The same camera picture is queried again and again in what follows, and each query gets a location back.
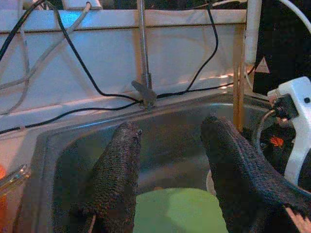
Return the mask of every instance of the black connector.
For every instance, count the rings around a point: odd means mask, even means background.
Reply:
[[[278,98],[273,106],[276,111],[276,117],[287,118],[288,120],[299,116],[294,101],[290,94]]]

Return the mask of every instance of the warning label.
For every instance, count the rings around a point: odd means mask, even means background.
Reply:
[[[270,74],[270,70],[268,68],[265,57],[263,57],[262,61],[257,66],[256,72]]]

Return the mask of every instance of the sink basin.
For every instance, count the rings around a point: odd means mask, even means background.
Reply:
[[[209,166],[200,141],[200,125],[209,114],[233,120],[232,99],[231,94],[202,97],[42,134],[17,232],[75,232],[70,207],[113,131],[125,121],[137,123],[143,131],[140,194],[155,187],[206,190]],[[245,97],[245,127],[253,129],[268,107],[265,101]]]

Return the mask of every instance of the metal sink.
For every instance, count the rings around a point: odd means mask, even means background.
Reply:
[[[232,99],[231,94],[213,95],[42,134],[17,232],[74,232],[70,207],[114,129],[124,121],[137,123],[143,131],[139,193],[155,187],[205,190],[209,166],[200,125],[209,114],[233,120]],[[245,127],[253,129],[268,107],[267,102],[246,97]]]

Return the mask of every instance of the green plate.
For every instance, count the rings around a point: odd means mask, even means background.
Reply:
[[[137,197],[134,233],[227,233],[216,197],[193,188],[172,188]]]

